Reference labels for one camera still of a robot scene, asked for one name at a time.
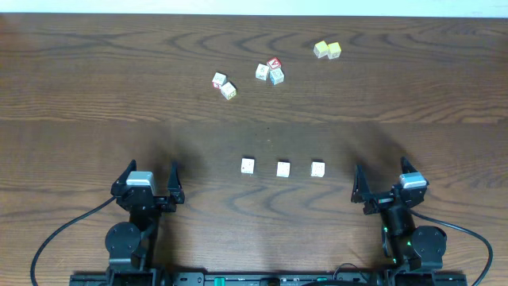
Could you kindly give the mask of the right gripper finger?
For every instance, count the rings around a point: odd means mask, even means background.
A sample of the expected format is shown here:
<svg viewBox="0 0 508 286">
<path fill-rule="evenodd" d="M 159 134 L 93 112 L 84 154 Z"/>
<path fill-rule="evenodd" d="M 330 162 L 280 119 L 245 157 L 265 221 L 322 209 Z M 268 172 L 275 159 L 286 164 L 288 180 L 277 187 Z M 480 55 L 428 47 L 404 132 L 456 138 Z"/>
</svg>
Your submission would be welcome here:
<svg viewBox="0 0 508 286">
<path fill-rule="evenodd" d="M 366 203 L 374 199 L 375 196 L 371 192 L 364 171 L 360 165 L 355 167 L 355 179 L 352 188 L 352 203 Z"/>
<path fill-rule="evenodd" d="M 418 170 L 410 163 L 410 161 L 406 157 L 400 158 L 400 164 L 401 164 L 402 174 L 418 172 Z"/>
</svg>

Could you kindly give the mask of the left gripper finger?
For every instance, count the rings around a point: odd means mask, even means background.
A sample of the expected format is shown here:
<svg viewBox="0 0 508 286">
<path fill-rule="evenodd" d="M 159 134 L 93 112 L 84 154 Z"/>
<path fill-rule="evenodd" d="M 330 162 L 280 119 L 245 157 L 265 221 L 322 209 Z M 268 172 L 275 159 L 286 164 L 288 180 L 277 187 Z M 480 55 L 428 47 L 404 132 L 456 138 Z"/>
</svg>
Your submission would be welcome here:
<svg viewBox="0 0 508 286">
<path fill-rule="evenodd" d="M 111 195 L 123 195 L 127 187 L 127 179 L 129 174 L 137 170 L 137 163 L 135 160 L 131 160 L 125 171 L 113 182 L 110 190 Z"/>
<path fill-rule="evenodd" d="M 177 162 L 171 163 L 171 172 L 167 182 L 167 191 L 170 193 L 170 197 L 174 199 L 175 204 L 184 204 L 185 194 L 179 180 Z"/>
</svg>

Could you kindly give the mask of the white block with picture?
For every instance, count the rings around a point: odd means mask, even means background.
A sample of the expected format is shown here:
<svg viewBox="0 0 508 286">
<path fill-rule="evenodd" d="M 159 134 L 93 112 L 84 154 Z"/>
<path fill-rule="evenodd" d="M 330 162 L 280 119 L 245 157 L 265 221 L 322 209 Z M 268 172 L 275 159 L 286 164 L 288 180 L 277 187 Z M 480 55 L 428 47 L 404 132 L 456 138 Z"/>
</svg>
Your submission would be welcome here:
<svg viewBox="0 0 508 286">
<path fill-rule="evenodd" d="M 310 175 L 312 177 L 323 177 L 325 175 L 325 162 L 313 161 Z"/>
</svg>

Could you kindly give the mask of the white block letter A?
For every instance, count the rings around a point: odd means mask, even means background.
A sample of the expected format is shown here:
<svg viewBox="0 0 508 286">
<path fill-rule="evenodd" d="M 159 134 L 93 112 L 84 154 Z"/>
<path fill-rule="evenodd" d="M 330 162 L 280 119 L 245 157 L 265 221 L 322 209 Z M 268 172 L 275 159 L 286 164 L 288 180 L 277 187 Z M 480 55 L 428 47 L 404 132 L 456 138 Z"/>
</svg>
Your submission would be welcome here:
<svg viewBox="0 0 508 286">
<path fill-rule="evenodd" d="M 244 157 L 241 159 L 241 172 L 244 174 L 253 174 L 255 169 L 255 160 L 252 158 Z"/>
</svg>

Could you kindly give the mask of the white block letter O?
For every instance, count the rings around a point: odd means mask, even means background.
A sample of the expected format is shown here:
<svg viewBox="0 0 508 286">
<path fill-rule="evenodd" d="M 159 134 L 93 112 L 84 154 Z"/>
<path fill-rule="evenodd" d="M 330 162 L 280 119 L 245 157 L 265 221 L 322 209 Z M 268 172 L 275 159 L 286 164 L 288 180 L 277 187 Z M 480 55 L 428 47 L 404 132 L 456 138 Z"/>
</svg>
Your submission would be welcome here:
<svg viewBox="0 0 508 286">
<path fill-rule="evenodd" d="M 279 161 L 277 163 L 276 176 L 287 178 L 291 174 L 291 163 Z"/>
</svg>

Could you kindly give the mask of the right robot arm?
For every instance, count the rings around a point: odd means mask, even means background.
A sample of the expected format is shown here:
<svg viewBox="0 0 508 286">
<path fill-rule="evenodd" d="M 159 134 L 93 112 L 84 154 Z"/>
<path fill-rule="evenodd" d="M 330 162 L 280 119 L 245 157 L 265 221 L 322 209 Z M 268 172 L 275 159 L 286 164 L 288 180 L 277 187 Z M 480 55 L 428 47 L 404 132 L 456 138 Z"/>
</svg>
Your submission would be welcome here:
<svg viewBox="0 0 508 286">
<path fill-rule="evenodd" d="M 402 174 L 389 191 L 373 193 L 361 166 L 355 168 L 351 201 L 362 203 L 365 215 L 379 214 L 383 223 L 383 251 L 394 268 L 383 274 L 386 285 L 422 282 L 443 267 L 447 236 L 439 227 L 415 226 L 412 208 L 424 201 L 428 180 L 405 158 Z"/>
</svg>

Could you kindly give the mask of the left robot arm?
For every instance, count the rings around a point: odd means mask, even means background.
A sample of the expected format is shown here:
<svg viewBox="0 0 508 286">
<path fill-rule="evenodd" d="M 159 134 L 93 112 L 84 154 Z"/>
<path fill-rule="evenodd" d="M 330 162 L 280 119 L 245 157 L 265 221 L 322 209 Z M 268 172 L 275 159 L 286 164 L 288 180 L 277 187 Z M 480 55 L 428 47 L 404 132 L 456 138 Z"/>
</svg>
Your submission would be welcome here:
<svg viewBox="0 0 508 286">
<path fill-rule="evenodd" d="M 177 163 L 171 164 L 167 194 L 155 195 L 155 190 L 153 173 L 138 171 L 134 160 L 112 184 L 112 198 L 129 212 L 129 220 L 112 226 L 105 238 L 108 285 L 173 284 L 171 274 L 152 259 L 162 214 L 175 212 L 185 201 Z"/>
</svg>

